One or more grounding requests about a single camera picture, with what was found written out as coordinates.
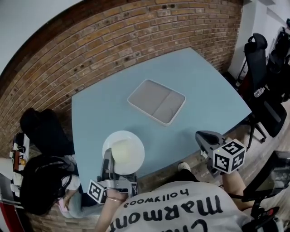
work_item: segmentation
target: sneaker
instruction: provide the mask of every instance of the sneaker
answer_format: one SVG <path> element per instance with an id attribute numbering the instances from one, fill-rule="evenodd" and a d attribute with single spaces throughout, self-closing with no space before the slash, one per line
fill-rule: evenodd
<path id="1" fill-rule="evenodd" d="M 178 171 L 181 171 L 182 169 L 187 169 L 188 171 L 191 171 L 191 168 L 188 163 L 182 162 L 177 166 Z"/>

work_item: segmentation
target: table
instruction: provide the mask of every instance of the table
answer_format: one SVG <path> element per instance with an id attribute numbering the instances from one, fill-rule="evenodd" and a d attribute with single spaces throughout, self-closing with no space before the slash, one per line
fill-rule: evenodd
<path id="1" fill-rule="evenodd" d="M 129 105 L 128 96 L 146 79 L 186 96 L 172 124 L 162 126 Z M 102 166 L 102 146 L 126 130 L 144 144 L 142 177 L 199 150 L 198 130 L 226 133 L 251 113 L 226 79 L 191 48 L 175 51 L 115 73 L 72 97 L 72 134 L 84 192 Z"/>

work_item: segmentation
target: black hair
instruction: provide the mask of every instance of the black hair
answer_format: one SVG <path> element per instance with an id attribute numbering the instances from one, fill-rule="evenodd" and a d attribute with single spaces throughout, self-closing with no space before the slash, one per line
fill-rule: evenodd
<path id="1" fill-rule="evenodd" d="M 64 197 L 66 187 L 72 179 L 69 164 L 54 156 L 39 155 L 30 159 L 23 172 L 20 202 L 29 213 L 43 215 Z M 69 176 L 63 186 L 62 179 Z"/>

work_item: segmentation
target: white t-shirt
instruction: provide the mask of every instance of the white t-shirt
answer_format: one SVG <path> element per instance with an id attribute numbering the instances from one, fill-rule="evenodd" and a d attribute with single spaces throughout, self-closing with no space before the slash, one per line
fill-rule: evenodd
<path id="1" fill-rule="evenodd" d="M 108 232 L 240 232 L 251 218 L 209 183 L 172 182 L 128 199 Z"/>
<path id="2" fill-rule="evenodd" d="M 66 176 L 62 179 L 63 186 L 69 181 L 69 176 Z M 81 185 L 81 180 L 78 176 L 72 175 L 71 182 L 67 186 L 67 190 L 77 190 Z"/>

